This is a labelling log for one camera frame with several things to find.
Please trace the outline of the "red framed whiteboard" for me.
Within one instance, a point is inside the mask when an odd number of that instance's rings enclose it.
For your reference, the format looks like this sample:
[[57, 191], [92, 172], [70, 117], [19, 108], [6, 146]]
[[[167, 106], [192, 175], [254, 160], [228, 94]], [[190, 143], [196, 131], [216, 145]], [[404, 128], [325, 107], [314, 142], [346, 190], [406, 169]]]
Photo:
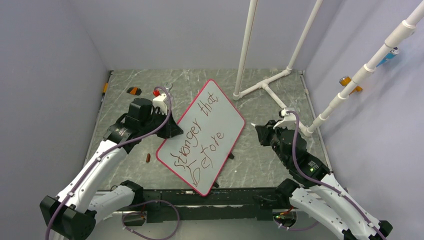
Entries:
[[201, 196], [207, 196], [233, 150], [245, 119], [219, 85], [208, 80], [166, 139], [156, 158]]

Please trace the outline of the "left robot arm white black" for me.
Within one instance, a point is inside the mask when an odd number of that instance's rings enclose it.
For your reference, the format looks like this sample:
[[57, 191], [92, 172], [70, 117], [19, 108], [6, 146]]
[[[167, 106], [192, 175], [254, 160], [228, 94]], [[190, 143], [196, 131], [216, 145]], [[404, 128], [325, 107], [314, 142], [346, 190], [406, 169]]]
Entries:
[[107, 175], [124, 160], [142, 139], [156, 135], [169, 139], [183, 130], [172, 116], [171, 101], [164, 94], [153, 100], [135, 98], [128, 111], [111, 125], [97, 150], [77, 176], [56, 196], [45, 196], [40, 210], [46, 223], [45, 239], [51, 231], [69, 240], [85, 240], [97, 224], [113, 212], [128, 207], [139, 209], [144, 189], [125, 180], [114, 190], [96, 197]]

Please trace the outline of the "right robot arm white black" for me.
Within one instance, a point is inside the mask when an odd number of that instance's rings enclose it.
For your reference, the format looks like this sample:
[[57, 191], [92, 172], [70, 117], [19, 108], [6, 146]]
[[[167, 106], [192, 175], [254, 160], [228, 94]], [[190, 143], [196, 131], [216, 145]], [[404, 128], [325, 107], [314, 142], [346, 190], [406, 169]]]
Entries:
[[340, 240], [384, 240], [393, 230], [386, 220], [379, 220], [358, 205], [338, 183], [334, 174], [307, 151], [301, 134], [288, 128], [275, 128], [276, 121], [255, 125], [258, 141], [271, 147], [292, 179], [285, 179], [275, 189], [276, 203], [290, 205], [309, 214]]

